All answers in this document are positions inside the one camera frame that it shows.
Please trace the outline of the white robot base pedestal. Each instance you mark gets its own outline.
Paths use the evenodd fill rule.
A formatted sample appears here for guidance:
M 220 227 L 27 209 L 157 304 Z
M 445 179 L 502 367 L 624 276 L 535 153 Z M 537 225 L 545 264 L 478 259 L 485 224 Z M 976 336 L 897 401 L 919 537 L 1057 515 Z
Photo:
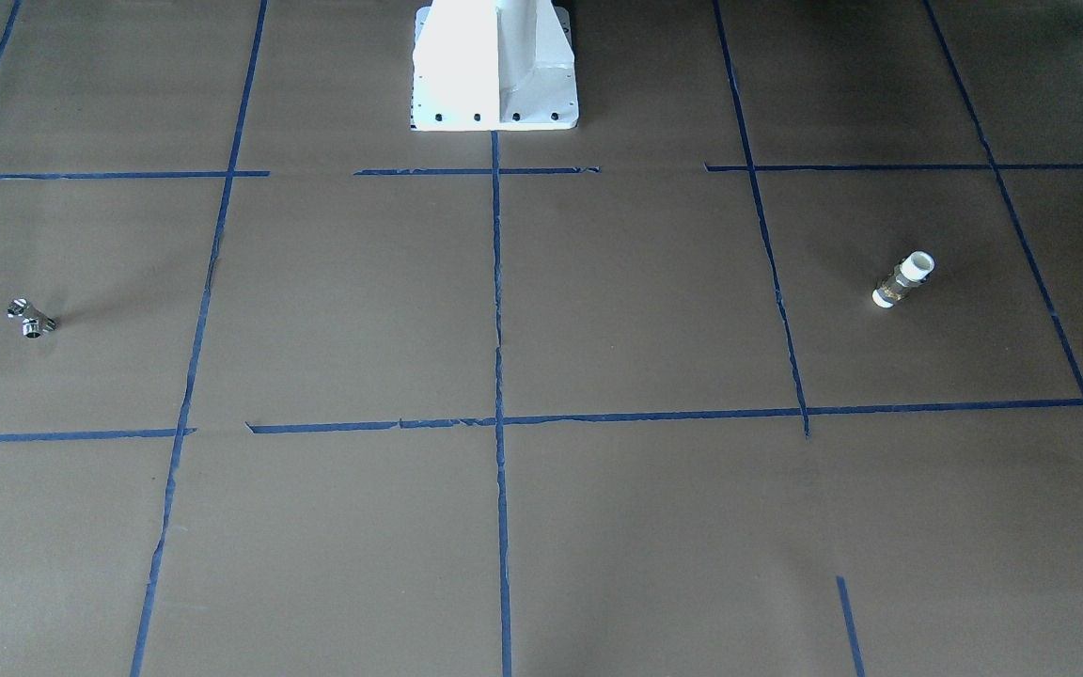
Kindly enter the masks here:
M 433 1 L 416 12 L 410 129 L 574 129 L 571 13 L 553 1 Z

